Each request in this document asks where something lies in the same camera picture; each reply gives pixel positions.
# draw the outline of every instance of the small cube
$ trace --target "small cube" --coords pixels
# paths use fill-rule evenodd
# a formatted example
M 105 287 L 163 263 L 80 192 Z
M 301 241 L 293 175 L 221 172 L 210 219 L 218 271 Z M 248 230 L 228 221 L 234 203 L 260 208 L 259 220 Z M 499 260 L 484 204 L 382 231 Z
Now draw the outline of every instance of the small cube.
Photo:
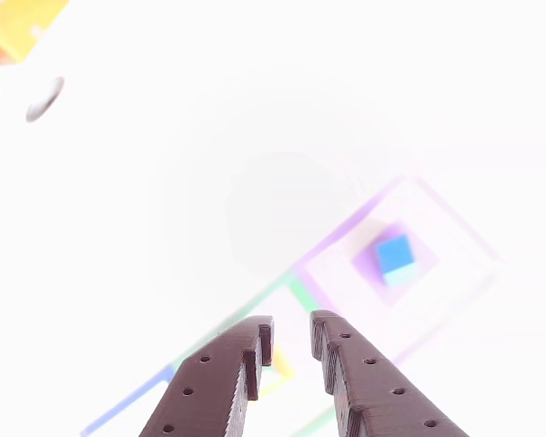
M 394 287 L 414 278 L 417 264 L 406 235 L 377 244 L 375 250 L 380 273 L 387 285 Z

